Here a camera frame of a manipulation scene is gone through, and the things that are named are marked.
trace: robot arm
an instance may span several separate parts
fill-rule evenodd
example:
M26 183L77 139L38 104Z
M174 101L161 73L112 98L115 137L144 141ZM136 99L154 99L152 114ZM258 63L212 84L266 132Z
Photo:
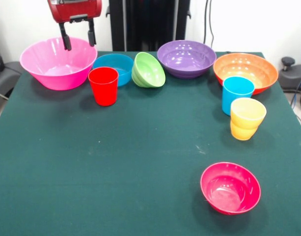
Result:
M93 47L96 43L93 18L101 14L101 0L48 0L53 18L59 24L65 50L72 50L70 38L64 27L65 22L89 22L88 39Z

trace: blue bowl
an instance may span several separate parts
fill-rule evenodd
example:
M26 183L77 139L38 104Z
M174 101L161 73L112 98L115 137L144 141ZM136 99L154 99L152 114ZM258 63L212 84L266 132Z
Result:
M119 73L117 86L126 85L132 77L133 59L123 54L107 54L98 57L93 64L93 69L98 67L111 67Z

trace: cup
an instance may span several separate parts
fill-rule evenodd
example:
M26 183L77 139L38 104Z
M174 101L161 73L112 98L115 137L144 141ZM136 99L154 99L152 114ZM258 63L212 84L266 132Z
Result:
M231 134L234 138L249 140L266 116L265 106L252 98L235 99L231 104Z
M117 98L119 73L111 67L93 69L88 79L96 102L100 106L111 106Z
M228 77L223 82L222 110L230 115L231 103L240 97L251 97L255 91L252 81L239 76Z

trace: bowl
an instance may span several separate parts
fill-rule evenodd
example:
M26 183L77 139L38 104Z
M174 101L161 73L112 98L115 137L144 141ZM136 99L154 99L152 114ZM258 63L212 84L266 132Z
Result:
M87 78L98 52L85 40L70 37L72 50L64 50L62 38L50 38L29 46L20 57L22 67L42 85L69 90Z
M278 79L277 69L264 58L247 53L230 53L219 57L214 64L221 85L231 76L242 76L255 85L253 95L271 87Z
M226 215L252 210L261 196L256 177L243 166L230 162L209 166L201 176L200 187L209 204Z
M93 69L98 67L111 67L119 73L117 86L126 85L132 77L133 59L123 54L107 54L98 57L93 64Z
M165 83L164 69L149 53L141 52L136 55L133 70L136 78L148 88L158 88Z
M215 62L216 53L207 45L188 40L176 40L162 45L158 60L179 79L193 79L204 74Z

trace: pink bowl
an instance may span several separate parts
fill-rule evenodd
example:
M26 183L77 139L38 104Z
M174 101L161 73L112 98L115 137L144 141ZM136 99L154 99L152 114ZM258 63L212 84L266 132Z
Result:
M252 210L261 196L256 177L243 166L230 162L209 166L201 176L200 187L210 205L226 215Z
M69 90L87 78L98 52L85 40L70 38L72 50L64 50L61 38L40 41L24 50L22 67L45 87Z

